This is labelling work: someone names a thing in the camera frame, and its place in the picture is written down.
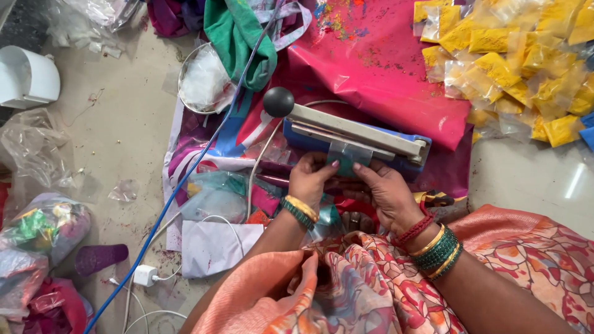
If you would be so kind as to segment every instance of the woman's left hand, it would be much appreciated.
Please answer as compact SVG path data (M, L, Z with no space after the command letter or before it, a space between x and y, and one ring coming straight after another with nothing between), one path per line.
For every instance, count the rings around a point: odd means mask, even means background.
M338 171L338 160L326 165L327 154L310 152L301 157L293 167L289 177L289 195L309 205L316 213L320 212L320 200L325 188L338 182L326 182Z

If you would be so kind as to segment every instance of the pink plastic sheet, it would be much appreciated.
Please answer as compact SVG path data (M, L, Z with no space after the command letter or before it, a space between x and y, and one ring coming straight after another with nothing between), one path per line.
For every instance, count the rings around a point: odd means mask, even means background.
M304 1L314 21L289 46L288 66L277 74L284 80L319 81L401 132L456 149L470 104L444 97L441 86L427 81L421 49L430 45L412 35L413 3Z

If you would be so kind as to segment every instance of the red thread bracelet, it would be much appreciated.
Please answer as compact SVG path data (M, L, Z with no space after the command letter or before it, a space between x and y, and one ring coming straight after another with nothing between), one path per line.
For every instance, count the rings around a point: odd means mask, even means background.
M434 215L432 213L427 212L425 206L421 206L421 210L425 214L425 217L421 219L420 222L416 223L415 226L411 227L410 230L402 233L402 235L398 237L398 241L400 241L401 245L404 245L406 241L409 241L411 238L421 233L424 229L427 228L427 226L429 226L429 224L433 222Z

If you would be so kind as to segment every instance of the white paper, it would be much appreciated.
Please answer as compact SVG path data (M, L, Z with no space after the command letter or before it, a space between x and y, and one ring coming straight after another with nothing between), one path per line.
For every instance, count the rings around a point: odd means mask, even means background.
M246 254L264 232L261 224L232 224ZM229 224L225 222L182 223L182 276L203 278L231 269L242 258Z

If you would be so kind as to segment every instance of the bangle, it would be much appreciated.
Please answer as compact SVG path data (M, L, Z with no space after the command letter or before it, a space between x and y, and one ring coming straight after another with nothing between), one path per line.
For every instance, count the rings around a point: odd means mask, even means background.
M308 216L314 223L317 223L320 220L320 217L315 213L314 209L312 209L309 205L303 203L298 198L295 198L291 195L285 196L285 199L291 203L294 207L299 209L299 211L303 212L306 216Z
M444 263L458 244L458 238L451 229L445 227L444 235L426 253L420 256L413 256L412 260L421 270L438 267Z
M428 213L424 206L421 206L421 210L425 214L425 217L421 219L420 222L416 223L415 226L411 227L410 230L402 233L402 235L398 237L398 242L400 242L401 245L404 245L406 241L417 236L433 222L434 215Z
M291 202L287 201L286 197L280 199L280 205L287 209L288 212L291 212L291 215L293 215L293 217L295 217L295 219L303 224L308 230L313 231L315 223L306 214L291 204Z
M437 241L439 241L441 239L441 237L444 235L445 229L446 229L446 226L444 224L441 224L440 232L435 236L435 238L433 238L433 240L431 240L431 242L427 246L423 247L423 249L421 249L420 251L416 251L414 253L409 253L410 256L419 256L419 255L425 254L428 250L430 250L433 246L435 246Z
M441 265L441 267L439 267L433 274L428 276L431 282L442 277L443 274L445 274L448 270L451 269L456 260L458 260L458 258L460 257L460 254L462 253L463 249L464 248L462 247L462 245L456 244L456 248L447 258L447 260Z

